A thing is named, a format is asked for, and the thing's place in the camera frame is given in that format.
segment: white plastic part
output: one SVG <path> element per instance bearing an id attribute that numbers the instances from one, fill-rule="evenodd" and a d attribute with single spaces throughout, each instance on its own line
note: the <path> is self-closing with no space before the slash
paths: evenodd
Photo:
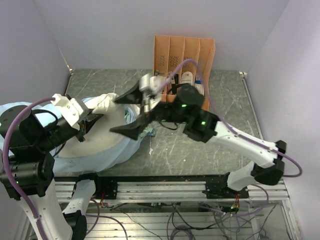
<path id="1" fill-rule="evenodd" d="M 238 134 L 244 135 L 247 138 L 255 140 L 261 144 L 268 146 L 269 148 L 276 149 L 276 144 L 274 142 L 264 141 L 250 134 L 247 134 L 243 131 L 240 131 L 234 127 L 232 127 Z M 221 145 L 225 145 L 232 150 L 235 150 L 237 153 L 242 154 L 243 156 L 249 158 L 254 161 L 258 166 L 266 169 L 272 167 L 274 165 L 274 159 L 278 157 L 278 155 L 274 152 L 270 152 L 266 149 L 263 149 L 251 142 L 248 142 L 228 130 L 228 128 L 224 125 L 223 122 L 218 121 L 215 126 L 215 131 L 217 132 L 216 136 L 213 136 L 208 143 L 217 143 Z"/>
<path id="2" fill-rule="evenodd" d="M 198 90 L 201 95 L 205 95 L 205 89 L 202 84 L 195 83 L 194 87 Z"/>
<path id="3" fill-rule="evenodd" d="M 68 206 L 62 211 L 64 214 L 72 214 L 80 210 L 82 215 L 86 214 L 89 201 L 96 191 L 93 180 L 81 180 L 76 184 L 75 192 Z"/>
<path id="4" fill-rule="evenodd" d="M 190 84 L 193 86 L 194 85 L 193 79 L 194 79 L 194 77 L 193 77 L 192 72 L 186 71 L 181 76 L 181 83 L 182 84 Z"/>
<path id="5" fill-rule="evenodd" d="M 55 181 L 52 180 L 49 187 L 45 191 L 45 196 L 43 197 L 39 197 L 37 194 L 30 195 L 28 197 L 31 199 L 33 205 L 40 215 L 38 221 L 41 221 L 48 240 L 71 240 L 73 231 L 61 212 L 61 208 L 56 196 L 55 184 Z M 21 200 L 17 201 L 17 203 L 22 207 L 28 216 L 37 239 L 43 240 L 39 234 L 37 222 L 34 219 L 34 216 L 26 201 L 21 198 Z"/>
<path id="6" fill-rule="evenodd" d="M 257 181 L 251 176 L 254 165 L 255 163 L 251 161 L 239 170 L 230 172 L 227 187 L 235 191 L 240 191 L 248 185 L 255 184 Z"/>
<path id="7" fill-rule="evenodd" d="M 151 74 L 150 73 L 147 73 L 147 74 L 143 75 L 140 78 L 140 80 L 139 80 L 139 90 L 142 93 L 151 91 L 150 78 L 151 78 Z"/>
<path id="8" fill-rule="evenodd" d="M 69 125 L 75 129 L 79 129 L 77 123 L 89 114 L 87 106 L 81 100 L 75 98 L 69 100 L 66 96 L 62 96 L 61 94 L 56 93 L 52 97 L 55 98 L 55 100 L 51 101 L 51 103 L 58 108 L 59 112 Z"/>

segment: fabric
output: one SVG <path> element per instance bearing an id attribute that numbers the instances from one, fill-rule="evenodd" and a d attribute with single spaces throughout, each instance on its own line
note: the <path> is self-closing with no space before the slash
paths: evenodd
<path id="1" fill-rule="evenodd" d="M 92 100 L 93 98 L 85 98 L 83 101 L 87 102 Z M 30 105 L 30 102 L 14 102 L 8 103 L 5 105 L 0 105 L 0 115 L 9 108 L 18 105 Z M 45 106 L 37 106 L 33 109 L 44 109 L 52 112 L 58 118 L 61 118 L 61 114 L 58 109 L 52 105 L 47 104 Z M 99 110 L 95 111 L 95 113 L 101 112 L 101 104 L 99 105 Z M 125 105 L 124 106 L 124 119 L 127 124 L 132 123 L 136 120 L 136 116 L 139 114 L 139 108 L 136 105 Z M 42 126 L 46 126 L 49 123 L 52 123 L 55 119 L 49 113 L 40 113 L 37 114 L 36 117 L 42 124 Z M 117 144 L 114 146 L 105 149 L 103 151 L 97 152 L 95 154 L 91 154 L 88 156 L 82 157 L 60 157 L 59 155 L 55 158 L 55 163 L 53 167 L 54 173 L 70 173 L 70 172 L 100 172 L 102 170 L 113 167 L 116 164 L 123 163 L 127 161 L 139 148 L 142 139 L 146 135 L 155 135 L 155 130 L 153 128 L 146 129 L 139 137 L 139 139 L 132 140 L 127 137 L 123 137 Z M 4 143 L 4 138 L 0 136 L 0 148 L 2 150 Z M 53 155 L 59 148 L 57 147 L 55 150 L 51 152 Z"/>

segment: black bracket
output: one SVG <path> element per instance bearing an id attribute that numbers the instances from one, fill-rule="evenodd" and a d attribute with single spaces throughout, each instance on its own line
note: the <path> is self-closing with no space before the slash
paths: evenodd
<path id="1" fill-rule="evenodd" d="M 63 214 L 66 222 L 72 228 L 71 240 L 84 240 L 87 233 L 87 219 L 78 210 L 73 213 Z"/>
<path id="2" fill-rule="evenodd" d="M 236 194 L 239 194 L 241 199 L 249 198 L 248 188 L 244 187 L 240 191 L 235 191 L 227 187 L 228 176 L 230 172 L 225 175 L 218 175 L 205 183 L 205 191 L 207 199 L 235 199 Z"/>

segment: white cloth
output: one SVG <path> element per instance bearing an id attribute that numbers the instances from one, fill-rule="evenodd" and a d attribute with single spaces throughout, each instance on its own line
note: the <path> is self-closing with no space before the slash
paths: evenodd
<path id="1" fill-rule="evenodd" d="M 115 93 L 108 93 L 83 100 L 90 109 L 93 109 L 93 113 L 104 114 L 104 116 L 92 127 L 91 131 L 93 132 L 91 133 L 91 131 L 89 131 L 89 133 L 84 136 L 86 141 L 80 143 L 78 141 L 73 142 L 74 139 L 70 139 L 70 142 L 67 142 L 65 149 L 55 158 L 54 173 L 100 172 L 113 167 L 115 164 L 127 161 L 138 150 L 143 137 L 139 137 L 139 139 L 135 141 L 122 135 L 109 132 L 109 129 L 114 127 L 114 124 L 116 124 L 115 126 L 120 126 L 132 123 L 139 114 L 139 108 L 136 105 L 125 105 L 122 107 L 121 105 L 114 104 L 112 100 L 116 96 Z M 14 102 L 0 105 L 0 115 L 5 110 L 14 106 L 28 106 L 30 104 L 29 102 Z M 61 118 L 60 112 L 52 104 L 47 104 L 43 107 L 37 106 L 34 109 L 45 109 L 54 113 L 58 118 Z M 48 113 L 40 113 L 36 116 L 43 126 L 55 120 L 54 117 Z M 97 135 L 99 139 L 92 142 Z M 4 139 L 0 136 L 1 150 L 3 143 Z"/>

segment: cable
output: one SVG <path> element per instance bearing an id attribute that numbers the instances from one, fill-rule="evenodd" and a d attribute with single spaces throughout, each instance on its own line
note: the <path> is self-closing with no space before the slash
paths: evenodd
<path id="1" fill-rule="evenodd" d="M 91 199 L 95 205 L 96 205 L 96 208 L 97 208 L 97 216 L 96 216 L 96 219 L 95 219 L 95 222 L 94 224 L 92 225 L 92 227 L 86 232 L 86 236 L 91 233 L 91 231 L 96 227 L 98 221 L 99 221 L 99 217 L 100 217 L 100 207 L 99 207 L 99 204 L 97 203 L 97 201 L 95 199 Z"/>
<path id="2" fill-rule="evenodd" d="M 65 145 L 66 145 L 66 143 L 63 143 L 61 145 L 61 147 L 59 148 L 59 150 L 54 153 L 53 157 L 57 156 L 61 152 L 61 150 L 65 147 Z"/>
<path id="3" fill-rule="evenodd" d="M 189 236 L 189 240 L 196 240 L 196 238 L 195 238 L 195 236 L 193 235 L 191 229 L 188 229 L 187 226 L 180 225 L 180 226 L 176 227 L 176 226 L 174 225 L 173 216 L 174 216 L 175 211 L 176 211 L 176 210 L 174 210 L 174 211 L 171 213 L 171 215 L 170 215 L 169 218 L 168 218 L 168 222 L 166 223 L 166 237 L 167 237 L 167 239 L 168 239 L 168 240 L 173 240 L 174 237 L 176 236 L 176 234 L 177 234 L 178 232 L 183 231 L 183 232 L 185 232 L 185 233 Z M 169 238 L 169 222 L 170 222 L 170 219 L 171 219 L 171 218 L 172 218 L 172 224 L 173 224 L 173 226 L 174 226 L 174 230 L 172 231 L 172 233 L 171 233 L 171 235 L 170 235 L 170 238 Z"/>
<path id="4" fill-rule="evenodd" d="M 218 226 L 218 228 L 220 229 L 220 231 L 222 232 L 222 234 L 223 234 L 223 236 L 224 237 L 226 237 L 227 239 L 229 238 L 228 236 L 227 236 L 227 234 L 226 234 L 226 232 L 225 232 L 225 230 L 218 224 L 218 219 L 217 219 L 217 213 L 216 212 L 214 212 L 213 213 L 213 217 L 214 217 L 214 220 L 215 220 L 215 222 L 216 222 L 216 224 L 217 224 L 217 226 Z"/>
<path id="5" fill-rule="evenodd" d="M 184 226 L 184 225 L 180 225 L 180 226 L 178 226 L 178 227 L 179 227 L 179 229 L 178 229 L 178 228 L 175 228 L 175 229 L 172 231 L 171 236 L 170 236 L 170 240 L 174 240 L 175 236 L 176 236 L 177 233 L 179 233 L 179 232 L 184 232 L 184 233 L 186 233 L 187 236 L 189 237 L 189 240 L 196 240 L 196 237 L 193 235 L 192 231 L 191 231 L 188 227 L 186 227 L 186 226 Z"/>
<path id="6" fill-rule="evenodd" d="M 206 206 L 199 205 L 197 207 L 202 208 L 202 209 L 208 209 L 208 210 L 211 210 L 211 211 L 214 211 L 214 212 L 218 212 L 218 213 L 221 213 L 223 215 L 230 216 L 230 217 L 235 217 L 235 218 L 246 217 L 246 216 L 250 216 L 250 215 L 253 215 L 253 214 L 257 214 L 257 213 L 261 212 L 261 210 L 264 209 L 267 205 L 269 205 L 269 194 L 262 186 L 259 186 L 259 185 L 256 185 L 256 184 L 251 184 L 251 185 L 261 189 L 262 191 L 264 191 L 265 196 L 266 196 L 265 204 L 262 207 L 259 207 L 257 210 L 254 210 L 253 212 L 245 213 L 245 214 L 231 214 L 231 213 L 228 213 L 228 212 L 223 212 L 221 210 L 210 208 L 210 207 L 206 207 Z"/>
<path id="7" fill-rule="evenodd" d="M 18 125 L 20 119 L 26 115 L 29 111 L 32 110 L 32 108 L 43 104 L 45 102 L 48 101 L 54 101 L 55 98 L 54 97 L 48 97 L 48 98 L 44 98 L 42 100 L 36 101 L 32 104 L 30 104 L 29 106 L 26 106 L 12 121 L 12 123 L 10 124 L 10 127 L 8 128 L 5 138 L 4 138 L 4 143 L 3 143 L 3 151 L 2 151 L 2 162 L 3 162 L 3 168 L 4 171 L 6 173 L 6 176 L 9 180 L 9 182 L 11 183 L 11 185 L 13 186 L 13 188 L 17 191 L 18 194 L 20 194 L 20 196 L 25 200 L 26 204 L 28 205 L 28 207 L 30 208 L 32 214 L 33 214 L 33 218 L 36 220 L 36 226 L 38 228 L 39 234 L 42 238 L 42 240 L 48 240 L 48 236 L 45 233 L 44 230 L 44 226 L 41 222 L 41 217 L 39 216 L 39 213 L 35 207 L 35 205 L 32 203 L 31 199 L 26 195 L 26 193 L 22 190 L 22 188 L 19 186 L 19 184 L 16 182 L 14 176 L 12 175 L 11 172 L 11 168 L 10 168 L 10 163 L 9 163 L 9 143 L 10 143 L 10 139 L 11 136 L 14 132 L 14 129 L 16 128 L 16 126 Z"/>
<path id="8" fill-rule="evenodd" d="M 125 234 L 125 239 L 128 240 L 128 234 L 127 234 L 127 231 L 126 231 L 124 225 L 123 225 L 120 221 L 118 221 L 117 219 L 115 219 L 114 217 L 111 217 L 111 216 L 101 216 L 101 215 L 100 215 L 99 204 L 98 204 L 97 201 L 94 200 L 94 199 L 92 199 L 92 201 L 96 204 L 96 206 L 97 206 L 97 208 L 98 208 L 98 213 L 97 213 L 97 215 L 86 214 L 87 217 L 96 218 L 95 223 L 93 224 L 93 226 L 91 227 L 91 229 L 86 233 L 86 235 L 88 235 L 88 234 L 95 228 L 95 226 L 97 225 L 97 222 L 98 222 L 99 218 L 104 218 L 104 219 L 111 219 L 111 220 L 113 220 L 113 221 L 116 221 L 116 222 L 122 227 L 122 229 L 123 229 L 123 231 L 124 231 L 124 234 Z"/>
<path id="9" fill-rule="evenodd" d="M 259 234 L 259 235 L 258 235 L 258 238 L 259 238 L 260 232 L 261 232 L 262 229 L 264 228 L 264 226 L 265 226 L 265 224 L 266 224 L 266 222 L 267 222 L 270 214 L 274 211 L 274 209 L 276 208 L 276 206 L 277 206 L 277 205 L 274 205 L 273 208 L 270 210 L 269 214 L 266 216 L 266 218 L 265 218 L 265 220 L 264 220 L 264 222 L 263 222 L 263 224 L 262 224 L 262 227 L 261 227 L 260 231 L 257 231 L 256 233 L 252 234 L 252 235 L 251 235 L 250 237 L 248 237 L 246 240 L 250 239 L 251 237 L 253 237 L 253 236 L 256 235 L 256 234 Z"/>
<path id="10" fill-rule="evenodd" d="M 206 226 L 206 227 L 195 227 L 195 226 L 191 226 L 191 225 L 190 225 L 189 223 L 187 223 L 187 222 L 185 221 L 185 219 L 181 216 L 181 214 L 179 213 L 178 209 L 177 209 L 176 207 L 173 207 L 173 208 L 174 208 L 174 211 L 173 211 L 173 213 L 172 213 L 172 225 L 173 225 L 176 229 L 179 229 L 179 227 L 176 227 L 175 224 L 174 224 L 174 216 L 175 216 L 175 213 L 177 213 L 177 214 L 180 216 L 181 220 L 182 220 L 190 229 L 192 229 L 192 230 L 201 231 L 201 230 L 211 229 L 212 226 L 217 225 L 217 223 L 215 222 L 215 223 L 213 223 L 213 224 L 211 224 L 211 225 L 209 225 L 209 226 Z"/>
<path id="11" fill-rule="evenodd" d="M 239 218 L 236 218 L 236 223 L 238 224 L 239 231 L 235 233 L 235 240 L 238 240 L 238 233 L 240 232 L 240 229 L 241 229 Z"/>
<path id="12" fill-rule="evenodd" d="M 116 207 L 109 207 L 111 210 L 116 210 L 117 208 L 120 208 L 120 207 L 122 207 L 123 205 L 126 205 L 127 203 L 123 203 L 123 204 L 121 204 L 121 205 L 119 205 L 119 206 L 116 206 Z"/>
<path id="13" fill-rule="evenodd" d="M 170 129 L 170 130 L 174 130 L 174 131 L 178 129 L 178 124 L 176 124 L 176 123 L 174 123 L 175 128 L 169 127 L 169 126 L 165 126 L 161 121 L 159 121 L 159 124 L 160 124 L 162 127 L 166 128 L 166 129 Z"/>
<path id="14" fill-rule="evenodd" d="M 123 214 L 127 215 L 127 216 L 129 217 L 129 219 L 131 219 L 132 222 L 138 224 L 138 225 L 139 225 L 140 227 L 142 227 L 144 230 L 148 231 L 149 233 L 151 233 L 151 234 L 157 236 L 158 238 L 160 238 L 161 240 L 163 240 L 158 234 L 156 234 L 156 233 L 154 233 L 154 232 L 146 229 L 140 222 L 137 222 L 137 221 L 133 220 L 127 213 L 125 213 L 125 212 L 123 212 L 123 211 L 120 211 L 120 210 L 115 210 L 115 211 L 118 211 L 118 212 L 120 212 L 120 213 L 123 213 Z"/>
<path id="15" fill-rule="evenodd" d="M 266 145 L 264 145 L 264 144 L 262 144 L 262 143 L 260 143 L 260 142 L 257 142 L 257 141 L 255 141 L 255 140 L 253 140 L 253 139 L 250 139 L 250 138 L 247 137 L 247 136 L 244 136 L 244 135 L 242 135 L 242 134 L 237 133 L 237 132 L 227 123 L 227 121 L 226 121 L 225 118 L 222 116 L 222 114 L 221 114 L 220 111 L 218 110 L 218 108 L 217 108 L 217 106 L 215 105 L 215 103 L 214 103 L 214 102 L 212 101 L 212 99 L 210 98 L 208 84 L 206 83 L 206 81 L 204 81 L 204 77 L 203 77 L 203 75 L 202 75 L 202 73 L 201 73 L 201 71 L 200 71 L 200 69 L 199 69 L 199 67 L 198 67 L 198 65 L 197 65 L 197 62 L 196 62 L 195 60 L 193 60 L 192 58 L 186 59 L 186 60 L 184 60 L 183 62 L 181 62 L 181 63 L 175 68 L 175 70 L 172 71 L 171 75 L 164 81 L 164 83 L 155 91 L 155 93 L 156 93 L 156 94 L 161 93 L 161 92 L 162 92 L 162 89 L 163 89 L 164 87 L 166 87 L 166 86 L 170 83 L 171 79 L 175 76 L 175 74 L 177 74 L 178 71 L 179 71 L 185 64 L 187 64 L 187 63 L 192 63 L 192 64 L 194 64 L 194 65 L 196 66 L 196 68 L 197 68 L 197 74 L 199 75 L 200 80 L 201 80 L 201 82 L 202 82 L 203 85 L 204 85 L 205 94 L 206 94 L 206 96 L 207 96 L 207 98 L 208 98 L 208 100 L 209 100 L 210 107 L 212 108 L 213 112 L 218 116 L 218 118 L 221 120 L 221 122 L 223 122 L 223 124 L 226 126 L 226 128 L 227 128 L 231 133 L 233 133 L 233 134 L 234 134 L 235 136 L 237 136 L 237 137 L 240 137 L 240 138 L 246 140 L 246 141 L 249 142 L 249 143 L 252 143 L 252 144 L 254 144 L 254 145 L 257 145 L 257 146 L 259 146 L 259 147 L 261 147 L 261 148 L 263 148 L 263 149 L 266 149 L 266 150 L 268 150 L 268 151 L 272 151 L 272 152 L 274 152 L 275 154 L 278 154 L 279 156 L 282 156 L 282 157 L 288 159 L 290 162 L 292 162 L 292 163 L 298 168 L 299 173 L 293 174 L 293 175 L 284 174 L 283 177 L 296 178 L 296 177 L 301 176 L 301 174 L 303 173 L 302 167 L 301 167 L 294 159 L 292 159 L 292 158 L 289 157 L 288 155 L 286 155 L 286 154 L 284 154 L 284 153 L 282 153 L 282 152 L 280 152 L 280 151 L 278 151 L 278 150 L 276 150 L 276 149 L 272 149 L 272 148 L 270 148 L 270 147 L 268 147 L 268 146 L 266 146 Z"/>

